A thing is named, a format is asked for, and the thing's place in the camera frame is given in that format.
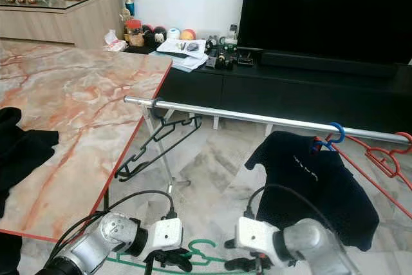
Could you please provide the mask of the green plastic clothes hanger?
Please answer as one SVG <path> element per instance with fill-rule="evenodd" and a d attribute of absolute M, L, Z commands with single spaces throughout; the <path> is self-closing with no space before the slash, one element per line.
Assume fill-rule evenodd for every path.
<path fill-rule="evenodd" d="M 253 272 L 244 271 L 227 271 L 224 268 L 226 258 L 214 256 L 219 245 L 209 239 L 195 239 L 188 242 L 185 246 L 187 252 L 184 254 L 189 257 L 193 266 L 192 272 L 185 272 L 179 267 L 168 265 L 163 267 L 161 263 L 155 262 L 152 267 L 152 273 L 157 275 L 159 273 L 168 275 L 240 275 L 244 273 L 251 274 Z"/>

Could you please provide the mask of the blue plastic clothes hanger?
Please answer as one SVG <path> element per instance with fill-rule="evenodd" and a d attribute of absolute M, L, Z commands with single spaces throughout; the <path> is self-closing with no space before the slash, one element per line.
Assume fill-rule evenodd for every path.
<path fill-rule="evenodd" d="M 339 134 L 338 139 L 332 140 L 332 135 L 329 135 L 324 139 L 315 137 L 311 148 L 312 153 L 318 153 L 323 148 L 326 148 L 328 151 L 336 152 L 335 144 L 344 142 L 346 138 L 346 131 L 344 128 L 337 122 L 330 122 L 329 125 L 337 129 Z"/>

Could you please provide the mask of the red plastic clothes hanger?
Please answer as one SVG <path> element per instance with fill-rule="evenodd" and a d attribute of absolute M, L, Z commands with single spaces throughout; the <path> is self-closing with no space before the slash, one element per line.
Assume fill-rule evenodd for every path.
<path fill-rule="evenodd" d="M 373 187 L 379 190 L 385 198 L 389 200 L 403 215 L 406 215 L 410 220 L 412 220 L 412 210 L 406 207 L 402 202 L 395 198 L 385 187 L 379 184 L 373 177 L 371 177 L 365 170 L 359 166 L 354 160 L 345 152 L 342 151 L 339 144 L 343 142 L 353 142 L 362 148 L 363 156 L 369 161 L 369 163 L 382 172 L 383 175 L 390 178 L 391 180 L 399 181 L 404 185 L 410 192 L 412 192 L 412 177 L 404 175 L 402 172 L 402 166 L 399 155 L 406 155 L 412 153 L 412 135 L 408 133 L 400 133 L 401 140 L 406 143 L 406 146 L 401 148 L 386 148 L 380 146 L 372 146 L 368 142 L 365 142 L 362 138 L 351 137 L 342 133 L 339 133 L 337 137 L 333 137 L 333 134 L 327 134 L 326 137 L 317 139 L 320 143 L 318 149 L 327 148 L 330 151 L 336 151 L 342 156 L 345 162 L 351 164 L 356 172 L 359 172 L 363 178 L 365 178 L 368 183 L 373 185 Z"/>

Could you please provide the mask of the navy blue t-shirt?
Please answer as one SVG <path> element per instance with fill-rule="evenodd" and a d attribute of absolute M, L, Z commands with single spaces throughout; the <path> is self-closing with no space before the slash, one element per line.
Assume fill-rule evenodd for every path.
<path fill-rule="evenodd" d="M 276 185 L 262 193 L 257 217 L 283 230 L 322 213 L 344 245 L 370 251 L 379 214 L 337 152 L 311 152 L 314 139 L 274 131 L 250 155 L 245 168 L 261 164 L 265 183 Z"/>

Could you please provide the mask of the silver metal clothes rack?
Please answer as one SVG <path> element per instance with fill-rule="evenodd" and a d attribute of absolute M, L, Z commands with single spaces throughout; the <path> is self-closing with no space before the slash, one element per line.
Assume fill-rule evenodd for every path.
<path fill-rule="evenodd" d="M 324 133 L 335 134 L 337 132 L 336 128 L 328 124 L 306 122 L 300 120 L 291 120 L 291 119 L 282 119 L 274 118 L 269 116 L 262 116 L 258 114 L 242 113 L 242 112 L 233 112 L 229 110 L 219 109 L 219 108 L 206 108 L 201 106 L 192 106 L 188 104 L 179 104 L 179 102 L 166 102 L 162 101 L 160 98 L 157 99 L 139 99 L 136 97 L 127 96 L 124 98 L 124 102 L 131 102 L 132 104 L 139 104 L 147 107 L 147 112 L 152 116 L 157 118 L 161 125 L 159 125 L 159 131 L 162 131 L 164 127 L 176 127 L 177 122 L 168 122 L 165 117 L 158 115 L 153 112 L 157 104 L 161 104 L 161 107 L 168 108 L 168 110 L 182 110 L 183 112 L 189 113 L 189 118 L 180 120 L 178 123 L 183 126 L 194 126 L 199 128 L 202 124 L 202 117 L 196 115 L 197 112 L 203 112 L 206 115 L 210 115 L 216 119 L 225 118 L 225 119 L 235 119 L 239 121 L 249 121 L 257 123 L 265 123 L 269 127 L 280 126 L 280 127 L 290 127 L 290 128 L 300 128 L 300 129 L 309 129 L 314 131 L 323 131 Z M 351 137 L 359 138 L 368 138 L 372 140 L 381 140 L 382 142 L 392 142 L 397 144 L 404 144 L 400 133 L 380 133 L 380 131 L 369 131 L 365 129 L 356 129 L 356 128 L 346 128 L 343 127 L 346 131 L 346 134 Z"/>

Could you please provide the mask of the black television console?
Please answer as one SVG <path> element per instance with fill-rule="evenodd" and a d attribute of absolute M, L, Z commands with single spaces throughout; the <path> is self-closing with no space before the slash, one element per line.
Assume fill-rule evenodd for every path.
<path fill-rule="evenodd" d="M 262 50 L 251 51 L 255 66 L 170 69 L 157 96 L 206 108 L 412 134 L 412 71 L 380 78 L 265 66 L 259 63 Z"/>

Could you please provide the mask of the black garment with yellow logo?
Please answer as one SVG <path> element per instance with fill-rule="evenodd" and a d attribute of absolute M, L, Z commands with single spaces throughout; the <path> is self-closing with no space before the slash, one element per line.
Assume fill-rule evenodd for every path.
<path fill-rule="evenodd" d="M 59 143 L 58 131 L 23 130 L 17 123 L 23 113 L 19 108 L 0 109 L 0 217 L 4 216 L 10 190 L 20 184 L 35 168 L 54 155 L 53 146 Z M 0 234 L 0 275 L 19 275 L 23 237 Z"/>

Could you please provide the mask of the marble pattern folding table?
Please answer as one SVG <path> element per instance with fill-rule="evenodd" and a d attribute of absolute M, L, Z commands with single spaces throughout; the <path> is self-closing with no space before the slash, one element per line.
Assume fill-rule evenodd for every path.
<path fill-rule="evenodd" d="M 12 187 L 0 230 L 55 242 L 91 213 L 142 124 L 126 97 L 153 98 L 168 58 L 2 40 L 1 107 L 23 129 L 58 131 L 54 155 Z"/>

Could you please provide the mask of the stack of white papers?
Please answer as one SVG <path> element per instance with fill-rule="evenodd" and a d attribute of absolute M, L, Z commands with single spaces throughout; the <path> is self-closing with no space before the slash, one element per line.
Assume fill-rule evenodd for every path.
<path fill-rule="evenodd" d="M 197 42 L 200 44 L 200 49 L 196 52 L 188 52 L 185 50 L 186 43 Z M 207 40 L 180 40 L 167 39 L 155 51 L 165 56 L 173 57 L 173 66 L 182 71 L 191 72 L 197 67 L 208 61 L 209 56 L 205 52 Z"/>

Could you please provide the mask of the black soundbar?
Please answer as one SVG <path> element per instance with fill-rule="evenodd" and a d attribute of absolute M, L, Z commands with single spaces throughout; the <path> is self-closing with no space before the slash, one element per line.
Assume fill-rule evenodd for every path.
<path fill-rule="evenodd" d="M 324 58 L 293 52 L 263 51 L 260 65 L 289 67 L 307 71 L 327 71 L 358 75 L 358 77 L 394 77 L 401 71 L 412 71 L 412 65 L 377 64 L 364 61 L 349 61 L 337 58 Z"/>

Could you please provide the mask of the black mouse plush toy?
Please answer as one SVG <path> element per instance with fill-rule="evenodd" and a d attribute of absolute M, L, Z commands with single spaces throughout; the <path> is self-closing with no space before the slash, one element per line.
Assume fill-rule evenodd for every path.
<path fill-rule="evenodd" d="M 142 25 L 142 37 L 146 46 L 158 46 L 167 39 L 167 29 L 162 26 L 151 27 L 148 24 Z"/>

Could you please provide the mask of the pink tissue pack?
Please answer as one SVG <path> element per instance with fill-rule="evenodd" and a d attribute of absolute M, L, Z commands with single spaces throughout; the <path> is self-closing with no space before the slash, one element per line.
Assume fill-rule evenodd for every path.
<path fill-rule="evenodd" d="M 127 48 L 127 41 L 118 39 L 115 30 L 109 30 L 104 37 L 106 45 L 103 49 L 110 52 L 122 52 Z"/>

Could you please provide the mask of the red lidded jar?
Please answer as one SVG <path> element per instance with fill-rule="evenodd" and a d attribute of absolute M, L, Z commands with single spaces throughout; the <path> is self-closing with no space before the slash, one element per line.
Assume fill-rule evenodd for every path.
<path fill-rule="evenodd" d="M 142 33 L 142 22 L 138 19 L 130 19 L 124 23 L 126 33 L 124 37 L 130 46 L 145 46 L 144 34 Z"/>

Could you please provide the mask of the black flat screen television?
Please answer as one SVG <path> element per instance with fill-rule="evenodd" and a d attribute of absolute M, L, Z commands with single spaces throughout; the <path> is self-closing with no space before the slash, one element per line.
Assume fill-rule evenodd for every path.
<path fill-rule="evenodd" d="M 412 60 L 412 0 L 243 0 L 239 45 L 405 64 Z"/>

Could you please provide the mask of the light wooden sideboard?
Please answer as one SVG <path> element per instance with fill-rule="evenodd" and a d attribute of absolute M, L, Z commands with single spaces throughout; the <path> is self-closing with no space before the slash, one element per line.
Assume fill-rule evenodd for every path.
<path fill-rule="evenodd" d="M 121 13 L 122 0 L 0 0 L 0 37 L 100 49 L 109 31 L 122 36 Z"/>

